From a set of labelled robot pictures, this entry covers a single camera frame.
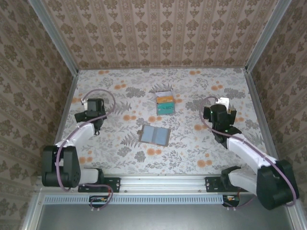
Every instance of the pink cable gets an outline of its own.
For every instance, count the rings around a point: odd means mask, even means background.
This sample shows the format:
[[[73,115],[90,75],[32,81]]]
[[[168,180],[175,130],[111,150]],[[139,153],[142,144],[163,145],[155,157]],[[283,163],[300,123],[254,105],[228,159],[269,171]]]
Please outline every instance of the pink cable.
[[[295,191],[294,191],[294,188],[293,188],[291,182],[288,180],[288,178],[285,176],[285,174],[283,174],[283,172],[279,168],[277,168],[277,166],[270,159],[268,159],[262,152],[260,152],[256,147],[252,146],[249,142],[245,142],[242,138],[239,138],[237,136],[233,136],[233,135],[229,135],[229,134],[226,134],[226,133],[222,133],[222,132],[216,131],[216,130],[212,129],[210,126],[207,125],[207,123],[205,122],[205,120],[201,116],[201,112],[203,110],[203,106],[204,106],[203,104],[209,98],[214,98],[216,102],[218,101],[217,97],[214,97],[214,96],[208,96],[204,100],[202,100],[202,102],[200,104],[200,107],[199,107],[199,115],[200,115],[201,122],[203,122],[203,124],[209,130],[211,130],[214,133],[217,133],[217,134],[229,137],[229,138],[234,138],[234,139],[237,139],[239,141],[244,142],[244,144],[246,144],[248,147],[250,147],[252,150],[254,150],[262,158],[264,158],[279,173],[279,175],[284,179],[284,181],[287,183],[287,185],[289,186],[289,188],[291,190],[291,193],[292,193],[292,196],[293,196],[293,201],[290,204],[286,204],[286,206],[290,207],[290,206],[295,205],[295,203],[296,203],[296,194],[295,194]]]
[[[102,207],[100,207],[100,208],[95,208],[95,207],[93,207],[93,201],[94,200],[97,200],[97,199],[99,199],[99,197],[97,197],[97,198],[93,198],[92,200],[91,200],[91,203],[90,203],[90,207],[92,208],[92,209],[103,209],[103,208],[105,208],[110,202],[111,202],[111,199],[112,199],[112,197],[113,197],[113,193],[114,193],[114,191],[113,191],[113,189],[112,189],[112,187],[111,186],[109,186],[109,185],[107,185],[107,184],[85,184],[85,186],[89,186],[89,187],[106,187],[106,188],[108,188],[108,189],[110,189],[111,190],[111,196],[110,196],[110,198],[107,200],[107,202],[105,202],[104,204],[103,204],[103,206]]]
[[[113,104],[112,109],[111,109],[107,114],[105,114],[105,115],[103,115],[103,116],[99,116],[99,117],[93,118],[93,119],[91,119],[91,120],[89,120],[89,121],[86,121],[86,122],[82,123],[78,128],[76,128],[74,131],[72,131],[72,132],[68,135],[67,139],[64,140],[63,143],[60,145],[60,147],[59,147],[59,149],[58,149],[58,152],[57,152],[57,158],[56,158],[56,172],[57,172],[57,179],[58,179],[59,186],[60,186],[61,189],[62,189],[63,191],[65,191],[65,192],[68,192],[68,191],[70,190],[70,188],[69,188],[69,189],[66,189],[66,188],[64,187],[64,185],[63,185],[63,183],[62,183],[62,180],[61,180],[61,175],[60,175],[60,172],[59,172],[59,158],[60,158],[60,153],[61,153],[61,151],[62,151],[64,145],[66,144],[66,142],[68,142],[68,141],[73,137],[73,135],[75,135],[75,134],[79,131],[80,128],[82,128],[83,126],[85,126],[85,125],[88,124],[88,123],[91,123],[92,121],[99,120],[99,119],[101,119],[101,118],[104,118],[104,117],[110,115],[110,114],[114,111],[114,109],[115,109],[115,105],[116,105],[115,97],[114,97],[114,95],[113,95],[111,92],[109,92],[108,90],[103,90],[103,89],[91,90],[91,91],[89,91],[89,92],[82,98],[82,100],[84,100],[90,93],[95,92],[95,91],[103,91],[103,92],[109,93],[109,94],[111,95],[113,101],[114,101],[114,104]]]
[[[231,204],[227,203],[224,201],[224,204],[227,204],[229,205],[230,207],[227,207],[227,208],[231,208],[231,209],[237,209],[237,208],[241,208],[241,207],[244,207],[244,206],[247,206],[250,202],[252,202],[254,199],[256,198],[256,196],[253,196],[248,202],[242,204],[242,205],[239,205],[237,207],[233,207]]]

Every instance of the vent slot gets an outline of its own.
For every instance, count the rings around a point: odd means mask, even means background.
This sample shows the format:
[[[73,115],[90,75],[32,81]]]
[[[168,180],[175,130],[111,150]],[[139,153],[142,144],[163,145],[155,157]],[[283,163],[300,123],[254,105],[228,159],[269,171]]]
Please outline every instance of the vent slot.
[[[89,204],[90,195],[46,195],[44,205]],[[222,204],[222,195],[114,195],[110,204]]]

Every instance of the floral patterned surface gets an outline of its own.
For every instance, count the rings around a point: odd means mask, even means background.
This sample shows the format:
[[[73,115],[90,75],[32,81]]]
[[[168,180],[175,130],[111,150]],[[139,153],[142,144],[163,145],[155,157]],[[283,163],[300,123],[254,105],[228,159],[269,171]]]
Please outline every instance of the floral patterned surface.
[[[99,167],[108,174],[206,174],[234,165],[247,167],[218,145],[202,125],[198,106],[209,95],[230,98],[230,106],[237,109],[235,126],[265,151],[242,69],[82,70],[64,136],[76,127],[74,114],[84,110],[80,99],[96,88],[114,94],[116,109],[105,120],[100,135],[90,138],[78,152],[83,166]],[[153,92],[170,88],[176,113],[157,116]],[[106,110],[113,103],[106,93],[90,97],[102,97]],[[168,147],[138,142],[137,131],[143,124],[171,128]]]

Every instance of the patterned wallpaper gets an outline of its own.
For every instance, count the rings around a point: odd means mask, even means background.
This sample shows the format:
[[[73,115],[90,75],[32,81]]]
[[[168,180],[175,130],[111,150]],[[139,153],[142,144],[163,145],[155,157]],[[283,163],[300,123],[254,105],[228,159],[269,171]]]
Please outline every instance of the patterned wallpaper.
[[[279,156],[293,165],[307,210],[307,0],[293,0],[253,69]]]
[[[0,1],[0,229],[18,229],[52,144],[71,74],[32,7]]]
[[[244,66],[277,0],[43,0],[79,69]]]

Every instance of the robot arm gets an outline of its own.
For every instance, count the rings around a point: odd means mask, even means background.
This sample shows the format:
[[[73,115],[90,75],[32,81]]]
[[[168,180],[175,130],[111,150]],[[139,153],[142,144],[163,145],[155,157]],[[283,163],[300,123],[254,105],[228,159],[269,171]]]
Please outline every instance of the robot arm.
[[[75,114],[77,123],[90,121],[106,114],[102,99],[90,98],[84,107],[84,112]],[[54,146],[44,148],[42,156],[42,183],[44,186],[59,186],[56,174],[56,156],[64,141],[66,143],[60,153],[59,161],[60,177],[64,187],[94,184],[103,179],[103,173],[99,169],[80,168],[78,152],[81,152],[89,138],[99,133],[104,119],[106,117],[87,123],[80,127],[69,140],[65,138]]]
[[[210,108],[204,108],[203,118],[212,122],[213,130],[231,135],[227,137],[213,132],[215,140],[242,158],[251,167],[252,171],[241,169],[238,166],[223,170],[221,181],[225,189],[234,187],[243,188],[255,194],[261,204],[268,210],[293,200],[293,195],[288,184],[271,164],[257,153],[260,152],[286,176],[298,198],[299,192],[290,163],[286,160],[278,161],[251,144],[239,129],[232,126],[235,121],[236,111],[228,110],[228,105],[229,99],[221,98]]]

